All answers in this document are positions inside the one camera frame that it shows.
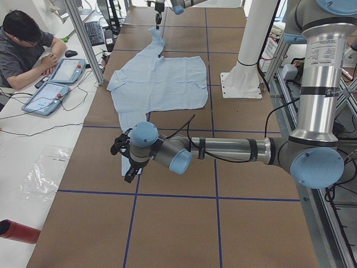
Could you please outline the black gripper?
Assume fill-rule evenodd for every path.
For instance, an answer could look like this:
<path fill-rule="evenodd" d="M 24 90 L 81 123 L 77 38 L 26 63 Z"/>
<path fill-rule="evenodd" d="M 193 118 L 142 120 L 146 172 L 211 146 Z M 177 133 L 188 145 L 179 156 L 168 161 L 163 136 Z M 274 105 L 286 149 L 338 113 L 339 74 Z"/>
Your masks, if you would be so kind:
<path fill-rule="evenodd" d="M 124 181 L 131 183 L 139 171 L 145 167 L 145 162 L 134 160 L 130 153 L 130 136 L 131 128 L 123 132 L 114 140 L 114 144 L 110 148 L 110 153 L 116 155 L 120 153 L 123 156 L 121 171 L 127 171 L 124 176 Z"/>
<path fill-rule="evenodd" d="M 165 10 L 165 0 L 146 0 L 147 6 L 150 7 L 151 4 L 155 5 L 156 17 L 156 29 L 160 28 L 160 24 L 162 22 L 162 12 Z"/>

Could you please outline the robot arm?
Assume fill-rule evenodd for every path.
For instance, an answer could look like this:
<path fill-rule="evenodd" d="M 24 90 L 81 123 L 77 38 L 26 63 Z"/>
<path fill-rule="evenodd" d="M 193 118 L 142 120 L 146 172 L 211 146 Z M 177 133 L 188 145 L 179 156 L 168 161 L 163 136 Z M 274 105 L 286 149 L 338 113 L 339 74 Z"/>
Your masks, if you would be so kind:
<path fill-rule="evenodd" d="M 355 1 L 289 1 L 285 39 L 307 45 L 300 95 L 286 102 L 298 104 L 297 125 L 287 138 L 255 140 L 190 137 L 178 132 L 165 136 L 146 120 L 152 111 L 201 108 L 208 98 L 202 59 L 162 57 L 165 41 L 158 27 L 151 28 L 151 43 L 115 71 L 107 87 L 123 131 L 110 152 L 127 158 L 125 181 L 132 182 L 150 160 L 182 174 L 193 158 L 210 156 L 278 166 L 311 189 L 336 185 L 346 160 L 337 151 L 332 128 L 345 42 L 355 29 Z"/>
<path fill-rule="evenodd" d="M 171 8 L 176 15 L 180 15 L 184 12 L 184 9 L 195 6 L 199 3 L 203 3 L 206 0 L 171 0 Z M 162 12 L 165 11 L 165 0 L 147 0 L 147 6 L 150 7 L 151 4 L 154 4 L 156 13 L 156 29 L 160 28 L 162 22 Z"/>

